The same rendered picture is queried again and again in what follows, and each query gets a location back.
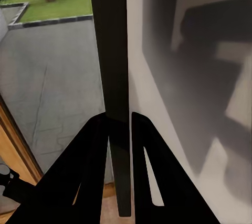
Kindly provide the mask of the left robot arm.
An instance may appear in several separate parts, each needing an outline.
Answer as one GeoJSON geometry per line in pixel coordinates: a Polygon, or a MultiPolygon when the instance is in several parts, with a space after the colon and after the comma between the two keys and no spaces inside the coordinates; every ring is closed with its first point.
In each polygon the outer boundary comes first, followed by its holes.
{"type": "Polygon", "coordinates": [[[0,164],[0,193],[3,192],[3,196],[21,204],[34,188],[34,185],[20,179],[17,172],[0,164]]]}

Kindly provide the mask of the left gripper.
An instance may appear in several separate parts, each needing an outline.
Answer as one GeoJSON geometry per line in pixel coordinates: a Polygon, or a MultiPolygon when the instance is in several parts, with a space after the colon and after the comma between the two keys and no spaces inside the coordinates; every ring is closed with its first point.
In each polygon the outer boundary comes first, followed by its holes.
{"type": "Polygon", "coordinates": [[[29,195],[29,193],[35,188],[34,185],[30,184],[30,183],[26,183],[26,187],[24,189],[24,191],[22,192],[22,194],[16,199],[14,200],[15,202],[18,203],[22,203],[25,198],[29,195]]]}

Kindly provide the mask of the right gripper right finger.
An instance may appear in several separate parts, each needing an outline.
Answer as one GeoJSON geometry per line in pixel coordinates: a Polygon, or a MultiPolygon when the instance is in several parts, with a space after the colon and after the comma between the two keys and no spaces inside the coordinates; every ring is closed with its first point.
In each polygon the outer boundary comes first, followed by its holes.
{"type": "Polygon", "coordinates": [[[220,224],[152,121],[132,113],[135,224],[220,224]],[[164,207],[152,203],[144,147],[164,207]]]}

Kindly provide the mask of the poster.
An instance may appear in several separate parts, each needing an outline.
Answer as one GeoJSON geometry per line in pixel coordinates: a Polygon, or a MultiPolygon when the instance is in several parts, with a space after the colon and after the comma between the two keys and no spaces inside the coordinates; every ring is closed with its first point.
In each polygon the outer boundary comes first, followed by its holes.
{"type": "Polygon", "coordinates": [[[131,217],[127,0],[91,3],[118,212],[131,217]]]}

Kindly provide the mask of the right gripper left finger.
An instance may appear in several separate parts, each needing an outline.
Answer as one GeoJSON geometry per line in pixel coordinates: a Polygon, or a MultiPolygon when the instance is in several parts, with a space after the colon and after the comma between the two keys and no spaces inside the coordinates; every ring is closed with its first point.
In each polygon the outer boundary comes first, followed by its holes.
{"type": "Polygon", "coordinates": [[[108,136],[90,118],[5,224],[100,224],[108,136]]]}

